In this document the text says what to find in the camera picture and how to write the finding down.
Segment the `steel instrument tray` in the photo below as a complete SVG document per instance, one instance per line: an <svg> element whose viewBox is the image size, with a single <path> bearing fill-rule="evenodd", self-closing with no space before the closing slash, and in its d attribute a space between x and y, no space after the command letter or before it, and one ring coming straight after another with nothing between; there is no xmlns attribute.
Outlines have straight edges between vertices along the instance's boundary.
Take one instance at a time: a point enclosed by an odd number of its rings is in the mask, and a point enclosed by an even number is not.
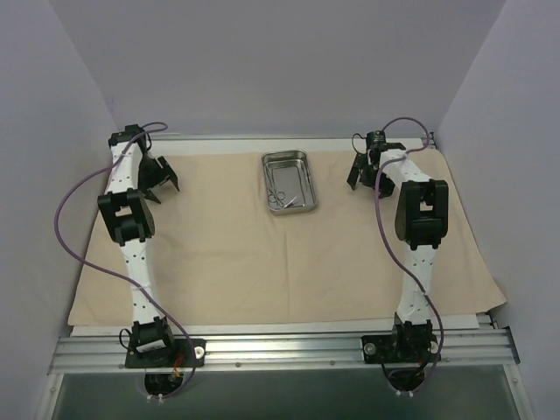
<svg viewBox="0 0 560 420"><path fill-rule="evenodd" d="M275 216L312 212L318 205L309 159L303 150L261 157L268 209Z"/></svg>

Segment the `back aluminium rail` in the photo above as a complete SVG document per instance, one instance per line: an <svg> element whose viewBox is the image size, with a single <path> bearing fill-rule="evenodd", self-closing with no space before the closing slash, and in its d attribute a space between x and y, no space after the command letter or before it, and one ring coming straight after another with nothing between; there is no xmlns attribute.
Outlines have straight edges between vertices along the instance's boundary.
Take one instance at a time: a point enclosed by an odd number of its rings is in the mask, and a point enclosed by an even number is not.
<svg viewBox="0 0 560 420"><path fill-rule="evenodd" d="M150 134L153 141L161 140L161 141L186 141L186 140L193 140L193 141L218 141L218 140L296 140L296 139L304 139L304 140L319 140L319 139L328 139L328 140L350 140L353 137L353 134L346 135L346 136L328 136L328 135L287 135L287 134L271 134L271 135L264 135L264 134L241 134L241 135L209 135L209 134L196 134L196 135L187 135L181 134L178 132L165 132L165 133L151 133Z"/></svg>

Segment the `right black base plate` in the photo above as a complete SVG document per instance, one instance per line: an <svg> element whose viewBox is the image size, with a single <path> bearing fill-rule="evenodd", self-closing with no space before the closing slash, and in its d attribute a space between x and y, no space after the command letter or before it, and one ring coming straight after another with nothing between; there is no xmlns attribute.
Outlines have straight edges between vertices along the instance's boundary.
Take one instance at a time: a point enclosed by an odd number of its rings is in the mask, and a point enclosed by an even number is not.
<svg viewBox="0 0 560 420"><path fill-rule="evenodd" d="M393 335L363 335L362 355L367 364L421 365L440 361L438 343L434 339L404 339Z"/></svg>

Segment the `steel tweezers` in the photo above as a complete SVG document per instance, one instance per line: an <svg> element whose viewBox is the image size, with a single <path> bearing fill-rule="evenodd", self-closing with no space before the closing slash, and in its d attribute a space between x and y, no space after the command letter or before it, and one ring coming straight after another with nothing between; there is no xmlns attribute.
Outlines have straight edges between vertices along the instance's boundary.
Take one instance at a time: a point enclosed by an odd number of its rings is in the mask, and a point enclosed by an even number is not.
<svg viewBox="0 0 560 420"><path fill-rule="evenodd" d="M283 205L283 208L285 209L285 208L293 206L296 203L297 200L298 200L298 196L293 197L286 204Z"/></svg>

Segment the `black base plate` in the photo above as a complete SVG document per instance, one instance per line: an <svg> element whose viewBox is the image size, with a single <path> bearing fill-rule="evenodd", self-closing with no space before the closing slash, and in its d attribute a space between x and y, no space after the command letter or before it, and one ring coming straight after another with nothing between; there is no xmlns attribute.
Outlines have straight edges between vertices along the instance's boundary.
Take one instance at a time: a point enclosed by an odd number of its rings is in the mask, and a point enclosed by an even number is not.
<svg viewBox="0 0 560 420"><path fill-rule="evenodd" d="M207 342L204 339L175 339L170 346L159 339L149 344L129 350L124 366L126 368L193 368L205 363Z"/></svg>
<svg viewBox="0 0 560 420"><path fill-rule="evenodd" d="M404 339L393 335L363 335L362 355L367 364L421 365L440 361L438 343L434 339Z"/></svg>

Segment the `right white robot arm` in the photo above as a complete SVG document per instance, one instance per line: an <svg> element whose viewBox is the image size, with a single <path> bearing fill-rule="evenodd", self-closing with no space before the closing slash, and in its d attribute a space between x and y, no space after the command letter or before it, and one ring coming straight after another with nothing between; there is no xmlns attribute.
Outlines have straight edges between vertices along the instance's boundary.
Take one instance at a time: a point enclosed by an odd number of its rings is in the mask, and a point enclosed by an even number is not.
<svg viewBox="0 0 560 420"><path fill-rule="evenodd" d="M388 350L399 361L408 361L420 346L437 344L431 320L438 315L430 299L436 253L448 232L449 186L424 173L401 143L390 143L385 132L367 133L366 150L357 152L346 182L355 189L361 183L375 192L375 213L381 239L389 256L403 272L402 292L395 312L395 334ZM398 193L395 235L404 245L399 260L382 227L380 200Z"/></svg>

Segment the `beige cloth kit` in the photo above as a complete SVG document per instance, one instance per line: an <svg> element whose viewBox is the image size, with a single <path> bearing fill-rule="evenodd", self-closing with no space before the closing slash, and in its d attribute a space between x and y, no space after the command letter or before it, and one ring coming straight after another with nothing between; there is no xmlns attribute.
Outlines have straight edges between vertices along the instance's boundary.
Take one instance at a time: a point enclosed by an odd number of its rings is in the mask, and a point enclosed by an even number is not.
<svg viewBox="0 0 560 420"><path fill-rule="evenodd" d="M275 216L260 153L168 157L180 192L163 186L150 203L157 301L186 326L392 319L403 272L388 255L374 193L346 184L351 151L307 152L318 206ZM440 315L506 303L476 245L443 155L411 155L450 187L449 230L433 263L430 297ZM71 326L125 326L130 285L86 267Z"/></svg>

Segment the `front aluminium rail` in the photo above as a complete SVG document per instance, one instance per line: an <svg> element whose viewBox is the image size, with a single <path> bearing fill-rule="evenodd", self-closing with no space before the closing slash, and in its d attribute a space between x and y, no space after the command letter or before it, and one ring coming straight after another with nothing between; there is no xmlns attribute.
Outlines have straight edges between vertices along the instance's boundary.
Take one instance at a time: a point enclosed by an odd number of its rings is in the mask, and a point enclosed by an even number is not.
<svg viewBox="0 0 560 420"><path fill-rule="evenodd" d="M209 372L376 369L363 358L358 332L325 334L207 335L204 366ZM516 364L511 333L506 329L449 331L444 337L441 368ZM170 373L169 367L126 368L116 337L71 337L55 347L50 374Z"/></svg>

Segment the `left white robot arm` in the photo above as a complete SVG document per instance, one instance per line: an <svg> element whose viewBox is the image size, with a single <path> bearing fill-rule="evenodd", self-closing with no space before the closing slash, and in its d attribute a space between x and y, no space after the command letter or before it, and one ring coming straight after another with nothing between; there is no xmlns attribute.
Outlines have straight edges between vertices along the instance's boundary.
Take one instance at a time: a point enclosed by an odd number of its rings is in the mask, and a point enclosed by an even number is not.
<svg viewBox="0 0 560 420"><path fill-rule="evenodd" d="M177 354L167 317L153 304L154 270L151 239L155 221L148 203L161 200L153 192L167 182L179 189L179 178L165 157L151 155L150 128L128 125L108 140L113 163L108 187L97 199L110 239L119 246L132 283L132 326L129 353L157 367L170 365Z"/></svg>

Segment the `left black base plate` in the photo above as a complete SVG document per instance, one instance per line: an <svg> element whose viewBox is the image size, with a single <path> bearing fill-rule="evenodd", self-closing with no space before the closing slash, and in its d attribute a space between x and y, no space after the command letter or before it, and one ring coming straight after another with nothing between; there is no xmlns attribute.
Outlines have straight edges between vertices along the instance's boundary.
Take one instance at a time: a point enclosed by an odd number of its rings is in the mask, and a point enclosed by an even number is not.
<svg viewBox="0 0 560 420"><path fill-rule="evenodd" d="M149 344L129 350L124 366L126 368L193 368L205 363L207 342L204 339L175 339L170 346L159 339Z"/></svg>

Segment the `aluminium rail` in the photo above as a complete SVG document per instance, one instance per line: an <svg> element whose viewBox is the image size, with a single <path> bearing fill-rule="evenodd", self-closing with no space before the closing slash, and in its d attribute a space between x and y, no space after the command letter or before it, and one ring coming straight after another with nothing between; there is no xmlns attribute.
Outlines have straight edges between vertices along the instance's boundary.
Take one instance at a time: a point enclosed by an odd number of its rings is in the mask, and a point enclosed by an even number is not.
<svg viewBox="0 0 560 420"><path fill-rule="evenodd" d="M353 134L346 135L346 136L328 136L328 135L287 135L287 134L271 134L271 135L264 135L264 134L241 134L241 135L209 135L209 134L196 134L196 135L187 135L181 134L178 132L165 132L165 133L151 133L150 134L153 141L161 140L161 141L186 141L186 140L193 140L193 141L218 141L218 140L296 140L296 139L304 139L304 140L319 140L319 139L328 139L328 140L350 140L353 137Z"/></svg>
<svg viewBox="0 0 560 420"><path fill-rule="evenodd" d="M358 332L325 334L207 335L204 366L209 372L376 369L363 358ZM449 331L444 337L441 368L516 364L511 333L506 329ZM169 367L126 368L116 337L71 337L55 347L50 374L170 373Z"/></svg>

